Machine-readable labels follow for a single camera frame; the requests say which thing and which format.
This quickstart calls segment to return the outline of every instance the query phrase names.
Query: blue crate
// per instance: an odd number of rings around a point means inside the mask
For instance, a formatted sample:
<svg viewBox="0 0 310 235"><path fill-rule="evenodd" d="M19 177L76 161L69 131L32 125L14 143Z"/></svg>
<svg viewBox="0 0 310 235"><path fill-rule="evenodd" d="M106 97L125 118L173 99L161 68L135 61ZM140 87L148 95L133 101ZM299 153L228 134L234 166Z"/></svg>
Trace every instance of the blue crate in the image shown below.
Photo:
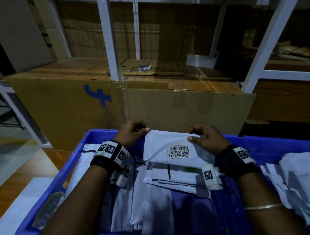
<svg viewBox="0 0 310 235"><path fill-rule="evenodd" d="M78 162L84 144L101 144L103 141L114 138L116 133L117 130L89 130L82 138L81 142L77 145L69 160L56 175L50 186L20 224L15 234L39 234L40 231L32 227L34 218L52 193L58 191L65 192L62 185ZM235 135L225 135L225 137L232 144L246 148L251 156L256 160L257 165L278 163L281 157L285 153L289 152L310 152L310 141L307 140L291 140L255 136L237 137ZM144 139L140 139L137 144L129 149L129 152L132 155L142 157L143 146ZM212 204L215 208L215 214L223 234L252 234L235 181L230 177L223 177L223 183L223 190L211 192Z"/></svg>

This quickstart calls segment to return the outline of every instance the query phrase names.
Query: person's left arm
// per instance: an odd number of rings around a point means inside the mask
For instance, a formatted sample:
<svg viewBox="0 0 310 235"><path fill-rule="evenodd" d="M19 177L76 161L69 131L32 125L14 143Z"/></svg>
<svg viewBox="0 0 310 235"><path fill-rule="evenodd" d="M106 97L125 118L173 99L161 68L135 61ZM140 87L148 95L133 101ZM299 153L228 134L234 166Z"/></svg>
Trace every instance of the person's left arm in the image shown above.
<svg viewBox="0 0 310 235"><path fill-rule="evenodd" d="M122 124L114 140L128 149L149 131L150 128L144 121L128 121ZM68 198L48 220L40 235L92 234L108 179L113 171L114 169L91 165Z"/></svg>

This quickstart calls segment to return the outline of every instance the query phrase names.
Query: silver bracelet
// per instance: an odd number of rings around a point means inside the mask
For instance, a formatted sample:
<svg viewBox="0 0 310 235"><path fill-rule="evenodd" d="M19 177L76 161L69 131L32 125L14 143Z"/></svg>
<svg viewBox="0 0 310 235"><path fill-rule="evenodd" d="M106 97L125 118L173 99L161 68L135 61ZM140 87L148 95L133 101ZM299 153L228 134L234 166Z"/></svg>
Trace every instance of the silver bracelet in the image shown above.
<svg viewBox="0 0 310 235"><path fill-rule="evenodd" d="M282 203L278 204L271 204L271 205L265 205L265 206L256 206L256 207L245 207L246 210L262 210L262 209L269 209L274 207L281 207L283 206Z"/></svg>

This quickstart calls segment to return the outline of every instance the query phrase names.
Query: blue paint mark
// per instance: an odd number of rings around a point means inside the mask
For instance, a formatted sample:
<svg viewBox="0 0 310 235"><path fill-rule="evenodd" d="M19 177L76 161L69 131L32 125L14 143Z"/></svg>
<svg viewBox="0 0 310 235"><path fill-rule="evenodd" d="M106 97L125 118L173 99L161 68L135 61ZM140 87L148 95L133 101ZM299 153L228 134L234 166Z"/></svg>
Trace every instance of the blue paint mark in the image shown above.
<svg viewBox="0 0 310 235"><path fill-rule="evenodd" d="M89 85L84 85L84 90L85 92L92 98L94 99L99 99L100 100L100 104L101 104L101 107L103 109L103 107L105 107L105 110L107 110L107 104L105 103L106 101L110 101L112 102L111 100L111 96L110 95L106 95L103 93L103 90L101 89L97 89L97 92L94 92L92 91L90 88L89 88Z"/></svg>

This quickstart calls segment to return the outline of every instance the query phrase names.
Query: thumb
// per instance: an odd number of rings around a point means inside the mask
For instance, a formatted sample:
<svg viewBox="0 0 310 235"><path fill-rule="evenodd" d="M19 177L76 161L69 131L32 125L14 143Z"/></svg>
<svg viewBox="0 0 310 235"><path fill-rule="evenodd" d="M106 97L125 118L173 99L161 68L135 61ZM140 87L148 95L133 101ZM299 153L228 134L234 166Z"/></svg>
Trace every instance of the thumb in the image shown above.
<svg viewBox="0 0 310 235"><path fill-rule="evenodd" d="M149 127L147 127L147 128L141 128L141 130L138 131L138 137L140 138L140 137L146 135L148 132L150 132L150 130L151 130L151 129L150 129Z"/></svg>
<svg viewBox="0 0 310 235"><path fill-rule="evenodd" d="M202 146L202 139L195 137L195 136L189 136L187 137L187 140L191 143L197 144L199 146Z"/></svg>

